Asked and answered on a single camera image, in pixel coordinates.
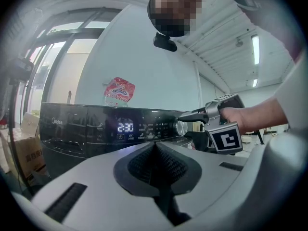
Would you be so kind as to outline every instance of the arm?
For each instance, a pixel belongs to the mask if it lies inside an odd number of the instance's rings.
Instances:
[[[221,114],[229,122],[237,122],[241,134],[288,123],[276,98],[249,108],[225,108]]]

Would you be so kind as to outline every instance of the hand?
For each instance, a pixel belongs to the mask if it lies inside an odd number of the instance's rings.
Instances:
[[[247,130],[246,120],[242,114],[243,113],[242,109],[224,108],[220,111],[220,113],[223,116],[223,118],[228,120],[228,123],[237,122],[237,125],[240,130],[240,134],[251,132]]]

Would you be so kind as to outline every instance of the cardboard box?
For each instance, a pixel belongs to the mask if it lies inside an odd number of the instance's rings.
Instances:
[[[12,173],[18,178],[18,172],[11,153],[11,141],[8,136],[9,130],[1,130],[1,142],[5,154],[5,158]],[[35,185],[35,179],[32,171],[44,174],[46,172],[45,161],[38,136],[32,136],[23,132],[20,128],[13,129],[14,141],[16,145],[17,157],[30,185]]]

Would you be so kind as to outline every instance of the washing machine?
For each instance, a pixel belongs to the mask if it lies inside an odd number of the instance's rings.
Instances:
[[[165,141],[188,147],[192,131],[180,122],[185,111],[42,103],[40,140],[51,178],[82,161],[145,143]]]

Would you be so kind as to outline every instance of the window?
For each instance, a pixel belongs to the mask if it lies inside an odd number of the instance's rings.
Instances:
[[[18,88],[18,93],[17,93],[17,97],[16,97],[16,103],[15,103],[15,123],[20,124],[21,120],[20,120],[20,112],[21,109],[23,108],[22,106],[22,100],[23,100],[23,96],[24,96],[24,90],[25,90],[25,84],[24,83],[20,83],[19,84],[19,88]]]
[[[41,33],[37,36],[37,39],[42,36],[42,34],[45,32],[46,30],[41,31]]]
[[[59,32],[59,31],[66,31],[66,30],[71,30],[71,29],[76,29],[78,27],[80,27],[80,25],[83,22],[74,22],[74,23],[68,23],[68,24],[64,24],[64,25],[59,25],[59,26],[54,26],[49,32],[50,33],[54,33],[54,32]]]
[[[32,53],[32,55],[30,56],[30,62],[32,63],[36,63],[39,56],[41,55],[42,51],[44,50],[45,46],[42,47],[38,47],[34,50],[34,52]]]
[[[64,44],[65,42],[60,42],[51,45],[41,63],[39,64],[37,72],[35,73],[34,81],[31,85],[27,109],[28,112],[34,115],[39,115],[46,79],[54,60],[56,59]]]
[[[86,28],[106,28],[110,22],[106,21],[91,21]]]
[[[96,41],[97,39],[76,39],[72,43],[52,78],[48,102],[75,103],[83,67]]]
[[[103,12],[100,16],[98,16],[97,18],[94,19],[94,21],[112,21],[113,18],[116,17],[116,15],[118,14],[119,12],[113,12],[113,11],[105,11]]]

